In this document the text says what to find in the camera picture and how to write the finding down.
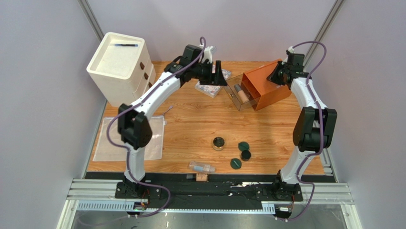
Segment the clear acrylic drawer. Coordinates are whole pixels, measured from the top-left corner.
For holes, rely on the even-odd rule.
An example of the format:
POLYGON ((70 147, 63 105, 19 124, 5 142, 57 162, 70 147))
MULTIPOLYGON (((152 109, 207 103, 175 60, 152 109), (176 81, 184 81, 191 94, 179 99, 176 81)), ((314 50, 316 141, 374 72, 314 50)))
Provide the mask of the clear acrylic drawer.
POLYGON ((243 75, 238 75, 226 80, 224 90, 238 111, 255 110, 258 99, 254 99, 248 89, 243 85, 243 75))

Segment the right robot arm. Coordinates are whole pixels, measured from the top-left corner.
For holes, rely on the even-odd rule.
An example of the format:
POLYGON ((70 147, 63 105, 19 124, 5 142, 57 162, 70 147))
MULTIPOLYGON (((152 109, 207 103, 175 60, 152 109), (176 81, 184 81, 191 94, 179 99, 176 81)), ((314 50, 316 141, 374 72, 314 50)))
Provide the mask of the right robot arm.
POLYGON ((286 85, 297 98, 301 112, 293 131, 294 150, 287 164, 273 182, 274 193, 296 194, 301 177, 311 160, 328 148, 332 142, 337 112, 320 99, 309 73, 304 71, 304 54, 286 51, 287 58, 279 61, 268 80, 286 85))

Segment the small peach bottle black cap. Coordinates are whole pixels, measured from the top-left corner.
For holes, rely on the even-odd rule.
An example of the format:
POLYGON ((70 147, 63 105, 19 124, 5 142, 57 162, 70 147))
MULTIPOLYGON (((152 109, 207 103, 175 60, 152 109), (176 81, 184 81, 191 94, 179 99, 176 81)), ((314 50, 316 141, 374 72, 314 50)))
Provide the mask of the small peach bottle black cap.
POLYGON ((186 179, 196 182, 208 182, 208 174, 206 173, 187 174, 186 179))

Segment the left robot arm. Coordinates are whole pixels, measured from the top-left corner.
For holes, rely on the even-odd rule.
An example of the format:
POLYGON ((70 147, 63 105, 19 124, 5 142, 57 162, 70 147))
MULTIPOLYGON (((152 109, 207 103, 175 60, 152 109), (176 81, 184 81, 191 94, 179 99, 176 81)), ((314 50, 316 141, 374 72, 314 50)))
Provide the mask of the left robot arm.
POLYGON ((201 85, 226 86, 221 61, 213 61, 215 46, 187 45, 181 56, 166 65, 159 79, 130 105, 119 107, 117 130, 127 150, 125 180, 145 185, 145 148, 152 139, 150 119, 168 97, 191 79, 201 85))

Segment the peach foundation bottle grey cap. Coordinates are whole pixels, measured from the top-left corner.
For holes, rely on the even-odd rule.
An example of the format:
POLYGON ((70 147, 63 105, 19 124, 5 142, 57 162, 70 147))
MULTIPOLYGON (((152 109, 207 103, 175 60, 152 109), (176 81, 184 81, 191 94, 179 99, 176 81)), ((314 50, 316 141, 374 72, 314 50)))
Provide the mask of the peach foundation bottle grey cap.
POLYGON ((249 98, 248 98, 248 96, 245 94, 245 92, 244 92, 244 90, 242 89, 242 87, 241 87, 240 84, 235 84, 235 85, 234 85, 234 89, 236 90, 236 92, 237 92, 237 94, 238 94, 238 96, 239 96, 239 98, 240 98, 240 100, 241 100, 241 102, 242 102, 243 104, 250 101, 249 98))

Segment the clear glitter bottle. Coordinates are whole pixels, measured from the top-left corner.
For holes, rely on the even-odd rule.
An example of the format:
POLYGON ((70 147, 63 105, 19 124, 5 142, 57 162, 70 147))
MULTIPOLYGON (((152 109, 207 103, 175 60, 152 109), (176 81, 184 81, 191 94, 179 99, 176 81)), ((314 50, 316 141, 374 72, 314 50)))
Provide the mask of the clear glitter bottle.
POLYGON ((207 174, 215 173, 215 171, 216 171, 215 167, 213 167, 209 164, 195 162, 195 161, 191 161, 189 163, 189 168, 193 171, 200 172, 200 173, 207 173, 207 174))

